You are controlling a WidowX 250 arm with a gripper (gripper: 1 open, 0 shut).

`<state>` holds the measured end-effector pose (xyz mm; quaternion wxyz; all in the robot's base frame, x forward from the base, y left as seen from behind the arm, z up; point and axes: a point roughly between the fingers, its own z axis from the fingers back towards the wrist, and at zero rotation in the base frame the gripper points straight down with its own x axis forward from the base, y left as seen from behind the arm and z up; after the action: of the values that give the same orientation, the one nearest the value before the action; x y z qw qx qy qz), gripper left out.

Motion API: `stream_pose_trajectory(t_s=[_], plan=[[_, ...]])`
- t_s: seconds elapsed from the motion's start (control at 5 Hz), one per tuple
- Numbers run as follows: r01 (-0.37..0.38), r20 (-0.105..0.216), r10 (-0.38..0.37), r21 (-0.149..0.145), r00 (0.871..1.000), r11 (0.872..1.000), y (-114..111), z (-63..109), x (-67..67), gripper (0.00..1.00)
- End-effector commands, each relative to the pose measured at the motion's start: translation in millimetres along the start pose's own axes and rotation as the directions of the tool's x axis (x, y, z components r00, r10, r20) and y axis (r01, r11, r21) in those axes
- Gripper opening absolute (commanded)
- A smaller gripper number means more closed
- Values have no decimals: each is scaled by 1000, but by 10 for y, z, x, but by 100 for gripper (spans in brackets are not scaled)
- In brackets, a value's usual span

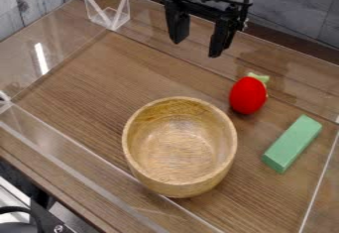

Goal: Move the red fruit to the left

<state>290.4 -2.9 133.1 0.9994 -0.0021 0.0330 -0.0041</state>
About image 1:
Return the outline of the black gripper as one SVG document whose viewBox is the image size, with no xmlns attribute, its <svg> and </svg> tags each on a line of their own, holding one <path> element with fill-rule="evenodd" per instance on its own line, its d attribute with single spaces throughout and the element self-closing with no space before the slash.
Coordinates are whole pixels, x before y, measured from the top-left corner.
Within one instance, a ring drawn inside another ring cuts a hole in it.
<svg viewBox="0 0 339 233">
<path fill-rule="evenodd" d="M 218 58 L 230 47 L 236 31 L 247 26 L 254 0 L 162 0 L 168 34 L 179 44 L 190 36 L 190 15 L 218 20 L 210 43 L 210 57 Z"/>
</svg>

